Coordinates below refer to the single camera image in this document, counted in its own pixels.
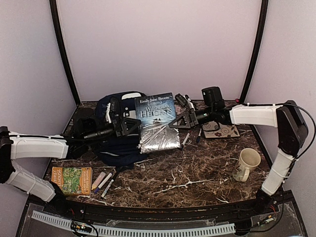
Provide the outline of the dark blue Wuthering Heights book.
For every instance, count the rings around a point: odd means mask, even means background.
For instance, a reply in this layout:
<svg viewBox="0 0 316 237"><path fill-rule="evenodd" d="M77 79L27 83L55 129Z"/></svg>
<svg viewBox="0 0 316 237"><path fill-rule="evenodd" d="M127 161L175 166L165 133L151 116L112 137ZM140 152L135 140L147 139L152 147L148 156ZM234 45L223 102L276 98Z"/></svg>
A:
<svg viewBox="0 0 316 237"><path fill-rule="evenodd" d="M142 154L180 148L180 136L169 124L176 119L173 94L164 93L135 99Z"/></svg>

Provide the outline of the navy blue student backpack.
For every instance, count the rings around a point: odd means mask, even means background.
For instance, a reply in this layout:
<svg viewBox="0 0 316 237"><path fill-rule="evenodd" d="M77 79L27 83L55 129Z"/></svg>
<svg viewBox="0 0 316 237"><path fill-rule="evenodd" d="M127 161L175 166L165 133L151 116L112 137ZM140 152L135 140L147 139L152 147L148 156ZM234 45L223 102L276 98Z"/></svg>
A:
<svg viewBox="0 0 316 237"><path fill-rule="evenodd" d="M138 129L127 136L117 137L113 122L106 122L107 104L113 96L120 100L121 118L137 119L135 98L144 96L144 93L128 91L103 97L95 109L83 108L74 116L71 136L76 143L70 149L71 155L80 157L91 150L106 165L132 168L135 162L145 160L147 155L140 152Z"/></svg>

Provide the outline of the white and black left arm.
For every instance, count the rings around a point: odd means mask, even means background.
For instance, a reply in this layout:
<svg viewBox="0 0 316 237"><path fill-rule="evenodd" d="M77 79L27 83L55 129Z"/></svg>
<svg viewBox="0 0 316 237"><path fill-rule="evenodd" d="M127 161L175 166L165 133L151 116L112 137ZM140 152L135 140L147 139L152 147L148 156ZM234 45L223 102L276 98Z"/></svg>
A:
<svg viewBox="0 0 316 237"><path fill-rule="evenodd" d="M0 182L12 185L40 198L59 215L66 215L70 205L58 185L46 181L16 163L22 158L65 159L78 149L104 141L115 135L127 136L140 126L134 118L113 119L111 123L84 134L81 138L63 135L27 135L0 128Z"/></svg>

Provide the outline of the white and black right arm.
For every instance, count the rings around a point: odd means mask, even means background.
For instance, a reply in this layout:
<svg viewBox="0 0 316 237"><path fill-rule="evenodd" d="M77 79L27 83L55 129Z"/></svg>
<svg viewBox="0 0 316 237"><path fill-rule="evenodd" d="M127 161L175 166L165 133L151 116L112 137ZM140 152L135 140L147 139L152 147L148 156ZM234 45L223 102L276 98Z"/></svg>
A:
<svg viewBox="0 0 316 237"><path fill-rule="evenodd" d="M308 116L314 122L310 113L293 100L275 104L239 103L227 106L224 100L217 99L205 104L204 109L187 109L170 122L169 127L191 129L214 121L223 125L252 125L260 131L271 131L270 136L259 136L263 143L271 138L276 144L276 157L261 186L261 192L274 195L290 176L295 162L308 150L303 147L309 135L304 117Z"/></svg>

